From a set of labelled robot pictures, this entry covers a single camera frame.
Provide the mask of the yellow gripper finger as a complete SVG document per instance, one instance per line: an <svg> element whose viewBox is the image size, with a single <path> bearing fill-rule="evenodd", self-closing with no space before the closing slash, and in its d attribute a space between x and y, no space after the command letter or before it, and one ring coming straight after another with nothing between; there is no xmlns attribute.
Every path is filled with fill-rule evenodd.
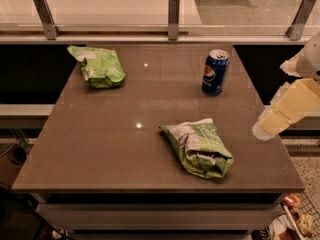
<svg viewBox="0 0 320 240"><path fill-rule="evenodd" d="M269 140L320 109L320 85L313 79L298 79L282 85L252 127L259 140Z"/></svg>

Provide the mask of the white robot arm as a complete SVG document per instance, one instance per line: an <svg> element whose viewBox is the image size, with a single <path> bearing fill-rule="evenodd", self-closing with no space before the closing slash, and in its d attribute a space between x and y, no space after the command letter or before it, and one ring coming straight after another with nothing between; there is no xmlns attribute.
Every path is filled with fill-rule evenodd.
<svg viewBox="0 0 320 240"><path fill-rule="evenodd" d="M259 140L269 140L320 109L320 34L313 36L280 68L296 80L285 82L252 127Z"/></svg>

